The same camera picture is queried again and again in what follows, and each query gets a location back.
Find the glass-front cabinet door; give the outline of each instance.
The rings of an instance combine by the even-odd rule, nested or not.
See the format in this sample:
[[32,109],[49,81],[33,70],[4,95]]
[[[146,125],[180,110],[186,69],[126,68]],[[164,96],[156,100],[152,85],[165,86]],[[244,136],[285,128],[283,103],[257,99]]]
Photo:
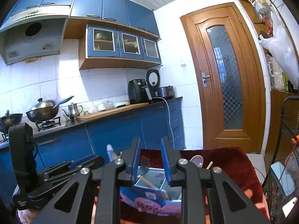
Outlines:
[[141,44],[145,60],[161,62],[156,40],[141,36]]
[[107,27],[89,26],[88,56],[119,57],[117,30]]
[[144,60],[140,36],[126,31],[118,31],[121,57]]

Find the plastic bag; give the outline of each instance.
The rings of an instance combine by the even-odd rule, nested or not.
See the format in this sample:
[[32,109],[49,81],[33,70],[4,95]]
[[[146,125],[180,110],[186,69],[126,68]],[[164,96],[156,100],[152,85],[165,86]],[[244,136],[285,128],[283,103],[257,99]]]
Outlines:
[[292,41],[285,27],[273,12],[271,12],[271,19],[273,21],[273,37],[264,39],[264,37],[260,35],[261,40],[259,44],[270,51],[275,61],[294,85],[294,88],[298,88],[299,66]]

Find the wooden cutting board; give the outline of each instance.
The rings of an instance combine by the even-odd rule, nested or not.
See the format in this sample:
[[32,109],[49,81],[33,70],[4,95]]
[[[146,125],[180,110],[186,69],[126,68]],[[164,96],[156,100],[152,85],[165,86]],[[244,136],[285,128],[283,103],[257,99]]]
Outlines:
[[107,117],[109,115],[118,114],[118,113],[129,111],[132,109],[140,108],[140,107],[146,106],[148,104],[149,103],[127,105],[127,106],[124,106],[121,108],[115,108],[115,109],[111,109],[111,110],[107,110],[107,111],[103,111],[103,112],[96,112],[93,114],[82,115],[82,116],[77,117],[76,119],[84,120],[84,121],[99,119],[99,118]]

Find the bottle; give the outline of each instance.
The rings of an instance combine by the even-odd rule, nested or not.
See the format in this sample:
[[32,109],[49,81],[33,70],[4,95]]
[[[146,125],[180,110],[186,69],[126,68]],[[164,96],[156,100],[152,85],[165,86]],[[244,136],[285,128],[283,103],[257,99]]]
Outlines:
[[114,161],[115,159],[117,159],[117,155],[114,152],[113,147],[110,144],[108,144],[106,146],[106,150],[107,150],[107,154],[108,154],[108,157],[109,157],[110,161]]

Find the wok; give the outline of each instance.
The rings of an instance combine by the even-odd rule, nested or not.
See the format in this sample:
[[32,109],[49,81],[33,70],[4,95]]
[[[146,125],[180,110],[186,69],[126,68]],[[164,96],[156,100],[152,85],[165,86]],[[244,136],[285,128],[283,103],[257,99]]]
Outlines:
[[0,118],[0,132],[8,134],[10,126],[18,125],[22,120],[23,114],[9,114],[9,110]]
[[59,111],[59,105],[66,103],[71,100],[73,96],[65,98],[58,103],[55,100],[45,100],[42,98],[38,99],[38,104],[34,105],[26,115],[31,122],[41,123],[46,120],[53,119]]

